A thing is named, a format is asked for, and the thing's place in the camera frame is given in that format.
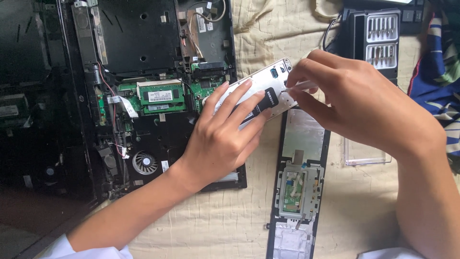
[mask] hand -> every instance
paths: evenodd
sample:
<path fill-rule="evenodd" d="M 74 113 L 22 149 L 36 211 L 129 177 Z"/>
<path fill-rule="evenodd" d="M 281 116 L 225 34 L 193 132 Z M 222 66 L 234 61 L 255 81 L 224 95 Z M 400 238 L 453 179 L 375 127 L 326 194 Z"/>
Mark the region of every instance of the hand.
<path fill-rule="evenodd" d="M 238 126 L 263 99 L 265 91 L 255 93 L 232 112 L 251 85 L 252 81 L 247 80 L 236 88 L 215 115 L 215 106 L 228 89 L 228 82 L 216 88 L 206 100 L 185 153 L 174 164 L 182 168 L 175 176 L 190 192 L 198 192 L 243 165 L 259 145 L 262 129 L 270 118 L 270 109 L 264 110 L 242 130 Z"/>
<path fill-rule="evenodd" d="M 289 94 L 325 129 L 396 159 L 445 149 L 439 122 L 365 61 L 314 50 L 293 68 L 286 86 L 305 80 L 316 83 L 332 106 L 295 87 Z"/>

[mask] cooling fan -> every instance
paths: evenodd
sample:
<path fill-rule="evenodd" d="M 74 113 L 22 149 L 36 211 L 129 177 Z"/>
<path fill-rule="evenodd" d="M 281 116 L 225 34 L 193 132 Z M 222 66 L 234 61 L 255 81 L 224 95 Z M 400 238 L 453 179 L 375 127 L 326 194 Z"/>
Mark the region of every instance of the cooling fan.
<path fill-rule="evenodd" d="M 156 171 L 158 168 L 158 161 L 156 158 L 145 151 L 139 151 L 132 159 L 132 165 L 136 172 L 149 175 Z"/>

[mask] white sleeve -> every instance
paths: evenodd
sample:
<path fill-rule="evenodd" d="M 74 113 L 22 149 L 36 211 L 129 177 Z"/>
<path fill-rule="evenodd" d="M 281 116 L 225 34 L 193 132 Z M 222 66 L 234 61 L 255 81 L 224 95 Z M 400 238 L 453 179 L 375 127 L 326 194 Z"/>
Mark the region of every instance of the white sleeve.
<path fill-rule="evenodd" d="M 128 246 L 122 250 L 115 247 L 94 248 L 86 251 L 75 252 L 72 249 L 66 235 L 59 237 L 46 249 L 40 259 L 133 259 Z"/>
<path fill-rule="evenodd" d="M 362 253 L 358 259 L 424 259 L 419 253 L 402 247 Z"/>

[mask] clear plastic box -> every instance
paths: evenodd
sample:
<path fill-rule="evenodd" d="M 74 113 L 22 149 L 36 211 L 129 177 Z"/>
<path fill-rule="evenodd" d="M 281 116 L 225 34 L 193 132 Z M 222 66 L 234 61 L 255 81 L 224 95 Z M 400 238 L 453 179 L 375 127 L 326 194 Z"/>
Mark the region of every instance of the clear plastic box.
<path fill-rule="evenodd" d="M 345 165 L 369 165 L 390 163 L 392 157 L 380 149 L 344 138 Z"/>

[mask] left hand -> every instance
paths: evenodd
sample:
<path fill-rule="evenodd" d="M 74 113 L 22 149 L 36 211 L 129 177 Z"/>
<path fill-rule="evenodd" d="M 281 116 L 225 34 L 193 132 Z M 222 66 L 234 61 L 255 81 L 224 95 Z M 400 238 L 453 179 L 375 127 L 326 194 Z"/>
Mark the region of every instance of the left hand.
<path fill-rule="evenodd" d="M 243 165 L 259 145 L 260 135 L 265 122 L 270 118 L 271 109 L 264 110 L 242 130 L 238 126 L 263 99 L 265 91 L 255 93 L 232 112 L 251 85 L 252 81 L 247 80 L 236 88 L 224 100 L 216 114 L 214 108 L 228 89 L 228 82 L 216 88 L 206 100 L 184 155 L 173 165 L 180 170 L 170 172 L 175 174 L 173 177 L 188 191 L 198 192 L 206 185 L 222 179 Z"/>

